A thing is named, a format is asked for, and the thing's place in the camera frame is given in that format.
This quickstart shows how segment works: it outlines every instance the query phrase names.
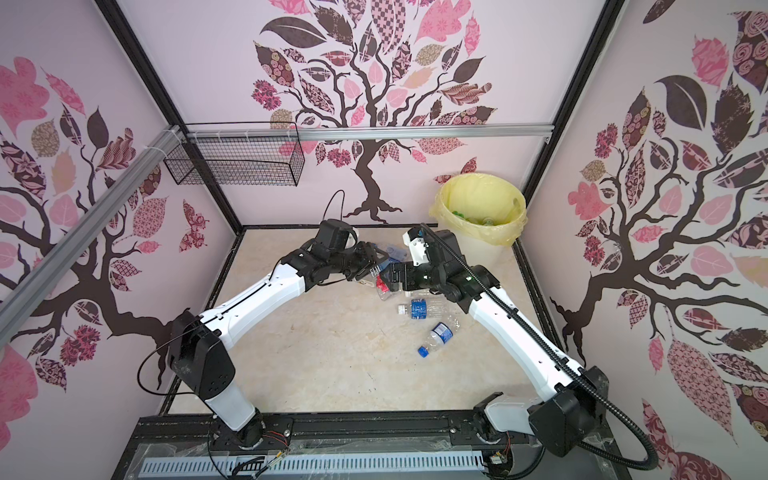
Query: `crushed plastic bottle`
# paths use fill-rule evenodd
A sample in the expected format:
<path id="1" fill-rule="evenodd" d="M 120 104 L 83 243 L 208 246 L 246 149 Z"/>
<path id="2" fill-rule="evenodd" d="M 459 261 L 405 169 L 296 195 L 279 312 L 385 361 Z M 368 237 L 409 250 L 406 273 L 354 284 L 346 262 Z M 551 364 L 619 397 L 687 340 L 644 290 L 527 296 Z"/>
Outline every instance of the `crushed plastic bottle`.
<path id="1" fill-rule="evenodd" d="M 442 321 L 435 325 L 435 328 L 429 330 L 425 336 L 422 345 L 417 350 L 419 355 L 426 358 L 430 353 L 441 349 L 458 332 L 460 326 L 457 316 L 445 315 Z"/>

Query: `floor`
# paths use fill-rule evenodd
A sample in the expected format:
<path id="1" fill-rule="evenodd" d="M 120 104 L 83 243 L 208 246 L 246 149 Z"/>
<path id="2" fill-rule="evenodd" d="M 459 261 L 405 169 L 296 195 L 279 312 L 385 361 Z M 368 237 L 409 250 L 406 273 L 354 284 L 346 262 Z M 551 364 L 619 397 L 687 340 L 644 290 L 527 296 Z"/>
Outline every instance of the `floor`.
<path id="1" fill-rule="evenodd" d="M 361 229 L 360 238 L 399 246 L 405 230 Z M 217 302 L 268 274 L 276 259 L 315 232 L 249 230 Z M 489 269 L 538 326 L 511 248 Z M 534 392 L 491 333 L 453 304 L 461 331 L 444 349 L 420 357 L 420 339 L 435 322 L 399 316 L 401 295 L 381 301 L 375 289 L 347 282 L 310 290 L 262 320 L 230 351 L 235 381 L 262 412 L 470 409 L 493 392 Z M 189 390 L 182 385 L 181 391 Z M 170 412 L 209 410 L 185 395 Z"/>

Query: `metal wire basket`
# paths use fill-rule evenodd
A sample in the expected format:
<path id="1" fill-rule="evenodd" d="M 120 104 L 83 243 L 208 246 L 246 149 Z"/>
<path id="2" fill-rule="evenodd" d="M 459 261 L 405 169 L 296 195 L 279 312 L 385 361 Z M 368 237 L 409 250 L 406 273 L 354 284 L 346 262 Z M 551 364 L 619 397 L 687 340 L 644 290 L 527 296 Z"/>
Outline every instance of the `metal wire basket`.
<path id="1" fill-rule="evenodd" d="M 200 129 L 222 124 L 188 124 L 194 126 L 197 133 L 189 133 L 186 141 L 164 160 L 176 183 L 202 184 L 203 178 L 194 161 L 204 161 L 216 183 L 221 185 L 298 185 L 304 153 L 296 123 L 248 123 L 269 124 L 272 130 L 243 136 L 244 131 Z"/>

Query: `plastic bottle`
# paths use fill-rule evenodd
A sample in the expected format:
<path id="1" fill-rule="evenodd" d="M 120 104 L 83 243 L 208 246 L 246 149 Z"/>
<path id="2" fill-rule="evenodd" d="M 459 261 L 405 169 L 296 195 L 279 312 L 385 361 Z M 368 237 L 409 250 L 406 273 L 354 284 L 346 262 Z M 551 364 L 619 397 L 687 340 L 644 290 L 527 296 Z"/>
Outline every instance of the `plastic bottle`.
<path id="1" fill-rule="evenodd" d="M 419 355 L 427 357 L 430 353 L 442 348 L 458 332 L 460 325 L 458 317 L 446 315 L 442 321 L 429 330 L 422 345 L 418 348 Z"/>

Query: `black cable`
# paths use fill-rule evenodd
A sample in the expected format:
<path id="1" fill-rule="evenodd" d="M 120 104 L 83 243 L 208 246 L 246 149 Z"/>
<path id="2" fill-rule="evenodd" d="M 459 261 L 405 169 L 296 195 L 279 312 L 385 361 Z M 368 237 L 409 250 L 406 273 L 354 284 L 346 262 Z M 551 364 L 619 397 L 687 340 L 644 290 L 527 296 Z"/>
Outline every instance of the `black cable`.
<path id="1" fill-rule="evenodd" d="M 647 437 L 647 435 L 645 435 L 645 432 L 643 432 L 643 430 L 638 427 L 637 424 L 633 422 L 626 413 L 622 412 L 610 400 L 603 397 L 587 380 L 581 378 L 581 375 L 574 372 L 573 369 L 568 365 L 565 365 L 564 362 L 562 362 L 558 355 L 554 352 L 554 350 L 544 341 L 544 339 L 541 338 L 541 334 L 518 315 L 518 310 L 512 309 L 509 305 L 502 302 L 501 299 L 499 299 L 495 293 L 491 291 L 491 289 L 486 287 L 483 282 L 481 282 L 480 279 L 475 275 L 475 272 L 472 270 L 472 268 L 461 258 L 461 256 L 453 251 L 453 249 L 442 238 L 438 237 L 435 232 L 426 225 L 426 223 L 422 223 L 421 228 L 423 232 L 429 233 L 429 235 L 433 237 L 442 248 L 447 250 L 459 262 L 459 264 L 464 267 L 464 270 L 466 270 L 467 273 L 469 273 L 469 275 L 475 280 L 475 282 L 480 285 L 485 294 L 488 295 L 488 298 L 493 300 L 496 305 L 500 306 L 510 318 L 514 319 L 515 322 L 517 322 L 518 325 L 541 347 L 541 349 L 545 351 L 545 353 L 549 356 L 550 359 L 552 359 L 552 361 L 557 363 L 560 368 L 562 368 L 563 371 L 568 376 L 570 376 L 582 389 L 589 393 L 592 398 L 603 404 L 609 412 L 611 412 L 617 419 L 619 419 L 619 421 L 621 421 L 621 423 L 623 423 L 629 429 L 630 432 L 632 432 L 632 434 L 642 444 L 648 457 L 643 461 L 631 460 L 629 458 L 606 452 L 605 450 L 590 445 L 583 440 L 580 441 L 578 445 L 588 452 L 594 453 L 599 457 L 605 458 L 619 465 L 624 465 L 626 467 L 634 468 L 637 470 L 655 469 L 659 463 L 659 456 L 656 453 L 656 449 L 653 443 L 651 443 L 650 439 Z"/>

